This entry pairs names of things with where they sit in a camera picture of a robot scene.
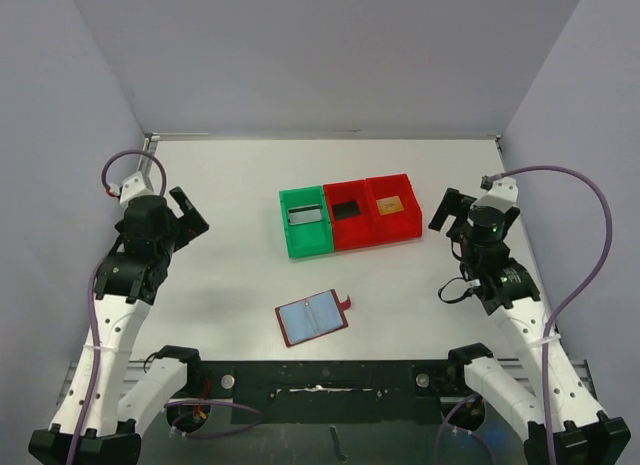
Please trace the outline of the red bin with gold card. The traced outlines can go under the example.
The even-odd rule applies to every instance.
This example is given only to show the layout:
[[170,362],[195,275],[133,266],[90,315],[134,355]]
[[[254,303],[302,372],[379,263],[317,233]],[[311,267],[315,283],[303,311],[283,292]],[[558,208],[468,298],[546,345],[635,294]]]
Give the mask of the red bin with gold card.
[[423,234],[422,210],[407,174],[365,180],[373,224],[381,243],[416,239]]

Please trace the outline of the red leather card holder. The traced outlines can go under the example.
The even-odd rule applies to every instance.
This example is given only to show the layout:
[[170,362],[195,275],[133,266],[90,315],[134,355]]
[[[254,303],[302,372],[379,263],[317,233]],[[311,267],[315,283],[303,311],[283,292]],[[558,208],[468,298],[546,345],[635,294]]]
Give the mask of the red leather card holder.
[[326,290],[275,308],[283,340],[288,348],[345,329],[345,312],[351,297],[341,300],[335,289]]

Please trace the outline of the red bin with black card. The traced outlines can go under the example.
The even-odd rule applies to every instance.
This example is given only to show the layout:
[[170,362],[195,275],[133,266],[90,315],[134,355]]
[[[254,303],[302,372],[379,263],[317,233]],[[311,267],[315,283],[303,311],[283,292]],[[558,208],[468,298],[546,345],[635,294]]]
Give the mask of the red bin with black card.
[[[374,218],[373,208],[364,180],[325,184],[323,189],[336,251],[373,247],[381,244],[378,224]],[[349,200],[358,202],[361,214],[344,220],[335,220],[332,205]]]

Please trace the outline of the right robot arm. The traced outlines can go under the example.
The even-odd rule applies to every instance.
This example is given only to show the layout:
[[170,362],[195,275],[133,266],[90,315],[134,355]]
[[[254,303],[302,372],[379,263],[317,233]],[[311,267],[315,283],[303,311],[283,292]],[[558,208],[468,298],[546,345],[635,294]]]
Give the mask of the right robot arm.
[[479,199],[446,190],[428,227],[442,229],[459,251],[465,298],[475,297],[512,346],[530,385],[518,383],[481,343],[450,350],[445,380],[459,394],[480,395],[521,439],[530,464],[613,464],[631,438],[578,376],[529,271],[510,255],[507,231],[519,215],[517,189]]

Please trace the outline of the green plastic bin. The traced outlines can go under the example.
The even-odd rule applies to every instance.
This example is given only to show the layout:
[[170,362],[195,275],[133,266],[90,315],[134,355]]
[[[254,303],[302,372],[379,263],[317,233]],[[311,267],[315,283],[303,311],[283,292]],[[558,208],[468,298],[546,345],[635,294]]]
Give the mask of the green plastic bin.
[[[304,187],[279,192],[284,237],[288,256],[292,259],[328,254],[334,251],[333,233],[322,186]],[[320,204],[323,219],[319,222],[292,226],[287,210],[292,207]]]

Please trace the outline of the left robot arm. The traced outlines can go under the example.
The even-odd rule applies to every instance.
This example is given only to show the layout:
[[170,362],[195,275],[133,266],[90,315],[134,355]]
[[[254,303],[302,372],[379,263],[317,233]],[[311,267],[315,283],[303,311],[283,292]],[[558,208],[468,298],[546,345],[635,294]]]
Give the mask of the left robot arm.
[[113,247],[90,276],[89,331],[67,394],[28,451],[41,464],[135,464],[142,438],[174,396],[196,398],[205,372],[194,348],[165,345],[145,376],[122,390],[134,344],[175,252],[207,232],[184,191],[138,196],[117,223]]

